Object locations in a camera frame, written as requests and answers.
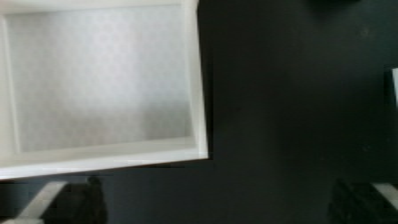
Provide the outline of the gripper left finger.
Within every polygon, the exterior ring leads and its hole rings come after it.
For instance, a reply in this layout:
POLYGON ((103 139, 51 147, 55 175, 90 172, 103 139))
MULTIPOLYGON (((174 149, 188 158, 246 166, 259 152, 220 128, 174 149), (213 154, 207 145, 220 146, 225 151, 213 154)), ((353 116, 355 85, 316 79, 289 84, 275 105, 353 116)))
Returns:
POLYGON ((10 224, 106 224, 106 203, 99 178, 83 183, 49 182, 10 224))

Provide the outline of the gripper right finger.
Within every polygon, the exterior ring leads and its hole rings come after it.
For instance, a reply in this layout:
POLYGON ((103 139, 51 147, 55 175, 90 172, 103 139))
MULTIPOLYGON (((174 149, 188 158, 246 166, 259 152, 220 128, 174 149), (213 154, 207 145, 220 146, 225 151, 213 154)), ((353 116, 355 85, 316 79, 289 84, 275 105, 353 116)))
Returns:
POLYGON ((398 224, 398 184, 337 180, 326 217, 328 224, 398 224))

